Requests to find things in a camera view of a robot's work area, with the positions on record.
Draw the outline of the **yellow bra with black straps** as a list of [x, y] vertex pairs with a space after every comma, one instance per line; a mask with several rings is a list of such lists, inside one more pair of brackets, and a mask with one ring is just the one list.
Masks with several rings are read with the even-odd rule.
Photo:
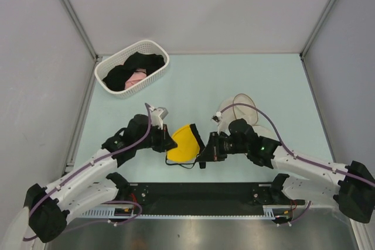
[[166, 153], [165, 164], [192, 169], [196, 164], [197, 156], [205, 148], [196, 124], [181, 127], [172, 135], [172, 139], [176, 142], [177, 147]]

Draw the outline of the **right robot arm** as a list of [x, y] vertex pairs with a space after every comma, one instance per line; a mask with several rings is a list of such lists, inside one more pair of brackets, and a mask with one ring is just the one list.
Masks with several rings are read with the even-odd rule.
[[243, 119], [230, 123], [229, 133], [212, 132], [197, 162], [221, 162], [245, 154], [255, 165], [279, 170], [270, 189], [277, 204], [306, 200], [337, 206], [350, 219], [367, 224], [374, 210], [374, 177], [357, 161], [346, 165], [301, 156], [281, 141], [259, 135]]

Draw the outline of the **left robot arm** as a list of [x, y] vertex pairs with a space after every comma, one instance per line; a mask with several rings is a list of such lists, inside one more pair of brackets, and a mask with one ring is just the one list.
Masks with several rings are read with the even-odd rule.
[[147, 115], [135, 115], [78, 168], [47, 186], [29, 188], [24, 205], [29, 208], [28, 224], [35, 238], [44, 243], [54, 240], [76, 217], [100, 204], [118, 203], [142, 211], [117, 169], [141, 149], [162, 153], [177, 147], [163, 122], [167, 110], [147, 110]]

